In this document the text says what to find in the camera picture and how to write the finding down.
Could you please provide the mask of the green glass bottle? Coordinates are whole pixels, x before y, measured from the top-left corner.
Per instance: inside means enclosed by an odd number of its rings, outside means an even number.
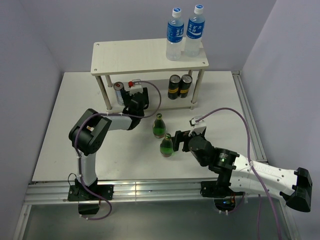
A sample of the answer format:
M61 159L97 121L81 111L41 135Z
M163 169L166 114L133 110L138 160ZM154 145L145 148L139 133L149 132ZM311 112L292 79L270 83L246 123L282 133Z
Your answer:
M164 138L160 144L160 153L163 157L170 157L174 150L173 150L173 142L172 142L172 136L169 133L166 133L164 135Z
M153 135L156 138L161 139L165 136L166 131L167 131L167 128L166 128L165 122L163 121L163 116L161 113L157 113L156 119L155 119L153 126L152 126Z

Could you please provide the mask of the blue silver energy can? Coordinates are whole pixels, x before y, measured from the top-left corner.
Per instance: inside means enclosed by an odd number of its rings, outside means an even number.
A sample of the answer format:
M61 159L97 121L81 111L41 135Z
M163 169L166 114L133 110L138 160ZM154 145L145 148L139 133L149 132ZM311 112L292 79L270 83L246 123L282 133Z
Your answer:
M124 106L124 99L122 97L122 93L125 91L124 84L120 81L117 81L113 84L113 89L115 91L117 103L121 106Z

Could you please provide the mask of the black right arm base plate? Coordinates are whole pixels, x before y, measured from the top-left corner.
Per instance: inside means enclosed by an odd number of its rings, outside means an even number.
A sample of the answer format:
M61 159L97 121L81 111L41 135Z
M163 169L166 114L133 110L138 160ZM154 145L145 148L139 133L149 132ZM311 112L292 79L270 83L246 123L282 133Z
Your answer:
M229 187L219 186L217 180L201 181L200 194L204 198L227 198L233 196L242 196L243 191L233 191Z

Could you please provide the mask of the blue label water bottle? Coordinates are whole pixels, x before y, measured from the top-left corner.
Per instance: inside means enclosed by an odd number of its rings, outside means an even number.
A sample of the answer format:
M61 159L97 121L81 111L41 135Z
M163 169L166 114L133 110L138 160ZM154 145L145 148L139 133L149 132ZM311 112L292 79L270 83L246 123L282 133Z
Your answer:
M200 52L200 44L206 21L203 12L204 6L202 4L195 5L193 14L188 20L184 53L191 58L198 56Z
M184 21L182 10L179 7L172 9L171 18L167 23L166 32L166 58L177 61L182 54L182 40L184 36Z

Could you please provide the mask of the green glass bottle front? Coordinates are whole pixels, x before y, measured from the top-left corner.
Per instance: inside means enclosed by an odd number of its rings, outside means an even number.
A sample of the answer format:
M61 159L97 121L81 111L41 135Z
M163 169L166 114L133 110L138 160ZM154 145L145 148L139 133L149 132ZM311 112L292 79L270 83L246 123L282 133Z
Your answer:
M173 142L172 142L172 136L169 133L166 133L164 135L164 138L160 144L160 153L163 157L170 157L174 150L173 150Z

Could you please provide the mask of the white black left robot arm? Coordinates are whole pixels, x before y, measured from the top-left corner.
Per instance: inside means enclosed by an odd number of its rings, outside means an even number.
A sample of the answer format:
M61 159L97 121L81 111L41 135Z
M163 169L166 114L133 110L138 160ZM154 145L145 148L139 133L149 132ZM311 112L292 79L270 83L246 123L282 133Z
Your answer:
M68 138L78 157L77 181L82 184L79 194L86 200L95 198L98 193L96 153L102 146L107 133L113 130L133 130L149 107L146 87L133 94L130 91L124 91L122 95L124 100L122 112L99 114L94 109L88 108L69 132Z

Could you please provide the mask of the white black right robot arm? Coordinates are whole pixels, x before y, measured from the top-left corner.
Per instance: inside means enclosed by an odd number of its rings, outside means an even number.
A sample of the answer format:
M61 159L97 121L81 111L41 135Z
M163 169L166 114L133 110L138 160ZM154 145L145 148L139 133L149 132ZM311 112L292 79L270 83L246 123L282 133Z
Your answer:
M214 147L204 134L177 131L172 138L173 150L190 152L202 167L218 175L216 180L202 181L200 194L205 198L226 198L253 194L284 200L296 211L311 211L313 182L309 171L277 168L249 161L228 149Z

